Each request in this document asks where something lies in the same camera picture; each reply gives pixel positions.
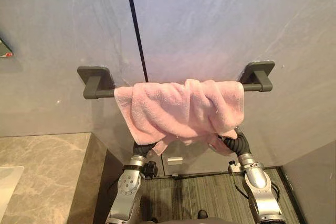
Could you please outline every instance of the small wall plate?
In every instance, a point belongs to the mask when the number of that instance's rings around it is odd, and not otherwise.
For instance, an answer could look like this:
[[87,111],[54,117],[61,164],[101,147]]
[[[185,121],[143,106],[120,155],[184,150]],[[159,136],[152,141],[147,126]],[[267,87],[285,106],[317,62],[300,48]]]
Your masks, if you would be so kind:
[[167,158],[168,165],[182,165],[183,157],[169,157]]
[[99,89],[110,90],[114,89],[114,81],[111,77],[110,70],[106,67],[78,67],[77,73],[85,83],[88,83],[91,76],[100,76]]
[[254,71],[264,71],[268,76],[275,66],[274,61],[261,61],[261,62],[251,62],[249,63],[240,78],[242,84],[257,83]]

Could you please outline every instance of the black cable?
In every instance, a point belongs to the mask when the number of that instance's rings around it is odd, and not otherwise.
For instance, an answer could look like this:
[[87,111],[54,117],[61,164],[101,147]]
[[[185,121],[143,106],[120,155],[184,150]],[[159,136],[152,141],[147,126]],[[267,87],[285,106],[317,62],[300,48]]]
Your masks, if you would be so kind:
[[[244,194],[244,192],[238,187],[234,173],[232,174],[232,178],[233,178],[233,184],[235,185],[237,191],[240,192],[240,194],[243,195],[246,199],[248,199],[248,196]],[[271,188],[273,188],[273,190],[275,191],[277,195],[277,202],[279,202],[281,196],[279,187],[275,183],[271,182]]]
[[164,170],[163,157],[162,157],[162,155],[160,155],[160,157],[161,157],[161,162],[162,162],[163,175],[165,176],[166,175],[166,171]]
[[145,63],[145,58],[143,56],[143,50],[142,50],[140,32],[139,32],[139,27],[138,27],[138,20],[136,18],[134,0],[129,0],[129,2],[130,2],[130,7],[131,7],[131,13],[132,13],[132,18],[133,18],[133,25],[134,25],[136,40],[138,41],[138,48],[139,48],[139,54],[140,54],[141,63],[142,63],[143,74],[145,76],[145,81],[148,82],[146,63]]
[[109,190],[111,189],[111,187],[112,187],[116,182],[118,182],[118,180],[119,180],[119,178],[121,177],[121,175],[122,175],[122,174],[120,174],[120,175],[118,176],[118,178],[116,178],[116,179],[111,183],[111,185],[109,186],[109,188],[107,188],[107,193],[109,193]]
[[248,199],[248,196],[246,194],[244,194],[244,192],[242,190],[240,190],[239,187],[237,186],[234,173],[232,174],[232,178],[233,178],[233,184],[235,185],[237,191],[240,192],[240,194],[243,195],[246,199]]
[[280,200],[280,196],[281,196],[279,187],[277,186],[277,184],[275,184],[275,183],[273,183],[273,182],[271,182],[271,187],[272,187],[273,190],[276,192],[276,194],[277,194],[277,202],[279,202],[279,200]]

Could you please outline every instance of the pink towel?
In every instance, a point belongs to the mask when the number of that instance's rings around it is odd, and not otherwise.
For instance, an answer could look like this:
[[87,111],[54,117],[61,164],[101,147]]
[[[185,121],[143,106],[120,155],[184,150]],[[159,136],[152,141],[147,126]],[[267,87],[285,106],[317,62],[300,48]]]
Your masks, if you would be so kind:
[[205,141],[230,153],[217,134],[237,138],[233,129],[244,119],[244,89],[236,81],[138,83],[115,89],[114,96],[134,140],[157,143],[158,155],[174,140]]

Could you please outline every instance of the sink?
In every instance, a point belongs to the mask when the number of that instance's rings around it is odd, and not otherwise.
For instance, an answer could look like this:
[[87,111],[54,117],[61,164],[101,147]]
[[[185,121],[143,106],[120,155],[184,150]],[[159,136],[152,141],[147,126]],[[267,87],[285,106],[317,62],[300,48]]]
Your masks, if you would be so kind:
[[23,170],[23,166],[0,167],[0,222]]

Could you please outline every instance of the towel bar bracket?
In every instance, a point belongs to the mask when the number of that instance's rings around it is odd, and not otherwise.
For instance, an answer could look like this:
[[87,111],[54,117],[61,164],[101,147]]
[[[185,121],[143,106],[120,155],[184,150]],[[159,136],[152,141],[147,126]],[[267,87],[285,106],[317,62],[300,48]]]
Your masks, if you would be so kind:
[[108,68],[79,67],[77,72],[86,85],[83,92],[85,99],[114,97],[115,85]]
[[273,85],[268,78],[274,68],[274,61],[261,61],[249,63],[240,78],[244,91],[269,92]]

